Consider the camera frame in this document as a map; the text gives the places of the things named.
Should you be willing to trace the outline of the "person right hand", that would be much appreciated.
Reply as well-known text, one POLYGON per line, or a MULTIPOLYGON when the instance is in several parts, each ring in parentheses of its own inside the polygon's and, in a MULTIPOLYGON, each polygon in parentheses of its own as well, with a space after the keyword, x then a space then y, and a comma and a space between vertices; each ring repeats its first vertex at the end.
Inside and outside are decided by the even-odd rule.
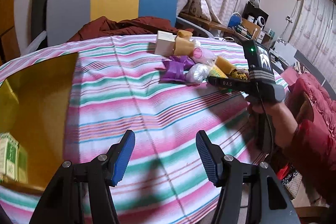
POLYGON ((298 123, 284 102, 261 103, 252 96, 247 96, 245 100, 249 102, 249 111, 258 114, 265 112, 271 116, 275 128, 275 143, 283 149, 289 147, 297 132, 298 123))

